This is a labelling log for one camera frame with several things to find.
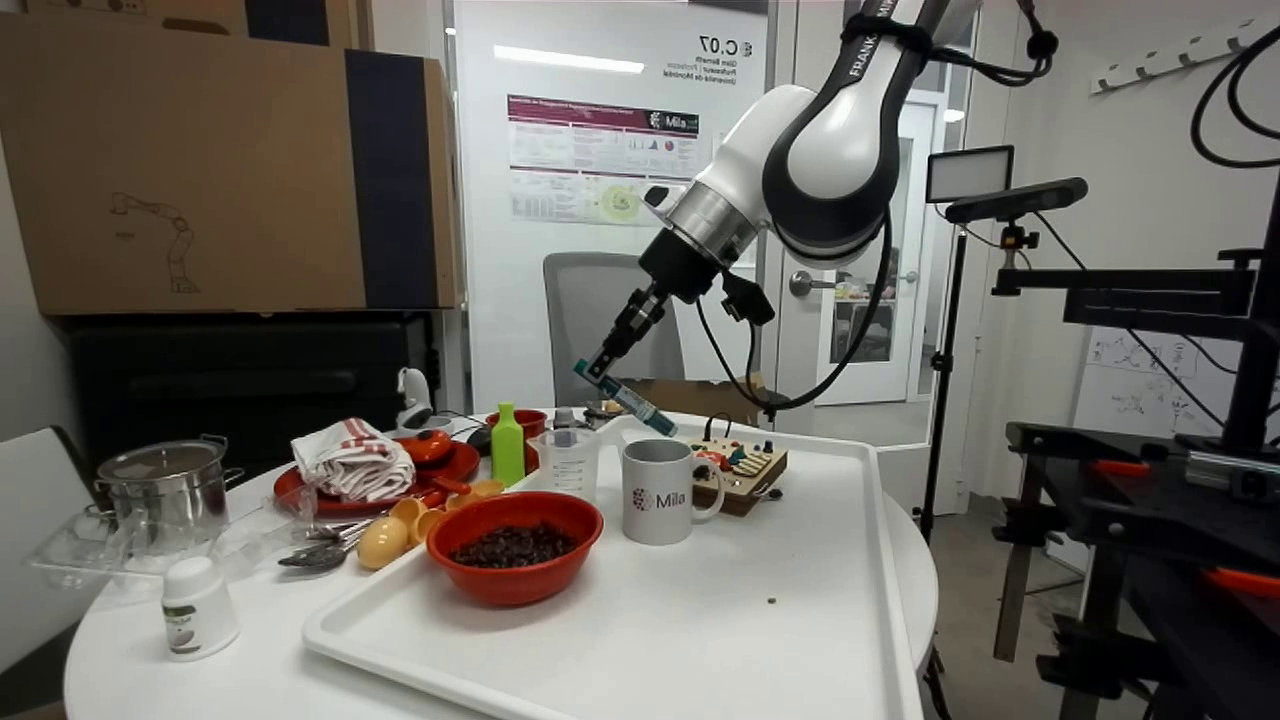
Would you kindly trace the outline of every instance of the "round table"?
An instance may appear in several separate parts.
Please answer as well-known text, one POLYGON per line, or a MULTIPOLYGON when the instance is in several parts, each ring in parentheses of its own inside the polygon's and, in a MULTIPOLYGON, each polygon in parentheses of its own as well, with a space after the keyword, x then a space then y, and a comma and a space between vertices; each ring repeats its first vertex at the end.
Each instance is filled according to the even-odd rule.
MULTIPOLYGON (((271 480, 264 472, 228 497, 228 514, 276 519, 271 480)), ((910 519, 910 513, 886 497, 886 524, 892 539, 905 633, 917 664, 924 664, 936 633, 936 564, 910 519)), ((234 646, 206 661, 172 661, 159 625, 159 583, 135 593, 103 593, 68 650, 66 706, 73 720, 168 720, 168 717, 310 717, 310 720, 374 720, 374 717, 472 717, 467 706, 434 700, 405 684, 358 670, 306 646, 306 618, 360 583, 364 570, 347 558, 325 576, 240 570, 234 598, 240 637, 234 646)))

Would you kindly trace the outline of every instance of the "black stand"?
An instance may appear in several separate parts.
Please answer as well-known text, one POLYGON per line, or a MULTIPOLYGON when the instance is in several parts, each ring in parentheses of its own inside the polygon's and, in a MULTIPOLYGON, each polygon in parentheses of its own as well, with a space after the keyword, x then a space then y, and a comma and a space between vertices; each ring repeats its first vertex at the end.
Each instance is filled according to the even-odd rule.
MULTIPOLYGON (((953 349, 958 349, 958 315, 961 315, 964 242, 968 242, 968 236, 958 240, 949 334, 945 334, 945 349, 933 351, 933 366, 936 366, 941 379, 936 379, 936 391, 933 391, 933 438, 930 438, 924 508, 917 508, 917 524, 921 524, 924 542, 933 539, 936 467, 941 467, 941 453, 945 453, 945 412, 949 412, 953 364, 958 364, 953 349)), ((945 695, 945 661, 941 661, 936 646, 930 650, 924 684, 930 684, 930 700, 933 700, 936 717, 953 720, 949 695, 945 695)))

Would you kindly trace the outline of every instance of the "poster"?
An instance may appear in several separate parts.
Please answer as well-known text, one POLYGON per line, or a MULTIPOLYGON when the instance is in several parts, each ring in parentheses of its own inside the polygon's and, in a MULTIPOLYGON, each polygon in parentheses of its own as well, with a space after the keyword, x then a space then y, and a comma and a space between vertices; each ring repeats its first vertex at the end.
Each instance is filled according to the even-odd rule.
POLYGON ((646 192, 685 188, 703 159, 695 111, 510 96, 522 219, 641 227, 646 192))

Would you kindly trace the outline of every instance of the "white mug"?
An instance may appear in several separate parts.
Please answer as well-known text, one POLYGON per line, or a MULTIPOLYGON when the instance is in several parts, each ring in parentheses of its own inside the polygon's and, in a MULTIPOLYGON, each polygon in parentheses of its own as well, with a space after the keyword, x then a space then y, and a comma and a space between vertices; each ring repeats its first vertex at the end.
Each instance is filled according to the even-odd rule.
POLYGON ((626 535, 637 542, 680 542, 691 524, 714 519, 714 508, 691 508, 691 453, 680 438, 637 438, 626 449, 626 535))

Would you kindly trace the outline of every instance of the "floor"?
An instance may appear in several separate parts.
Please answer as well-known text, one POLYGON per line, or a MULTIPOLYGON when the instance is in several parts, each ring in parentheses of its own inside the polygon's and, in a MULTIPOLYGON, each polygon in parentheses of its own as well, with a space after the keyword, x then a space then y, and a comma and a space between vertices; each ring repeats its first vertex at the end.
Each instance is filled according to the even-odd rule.
MULTIPOLYGON (((924 438, 930 407, 824 407, 807 415, 811 431, 862 431, 872 443, 924 438)), ((958 720, 1054 720, 1060 688, 1038 676, 1038 655, 1058 650, 1054 615, 1076 611, 1081 576, 1054 555, 1038 553, 1030 611, 1022 625, 1022 650, 1014 664, 991 655, 999 581, 1010 546, 991 539, 999 524, 998 499, 968 499, 964 514, 941 514, 933 555, 941 570, 941 625, 936 650, 945 661, 945 695, 958 720)), ((66 639, 43 655, 0 676, 0 720, 57 720, 57 706, 35 706, 61 695, 66 639)), ((1101 720, 1139 720, 1144 700, 1119 695, 1101 703, 1101 720)))

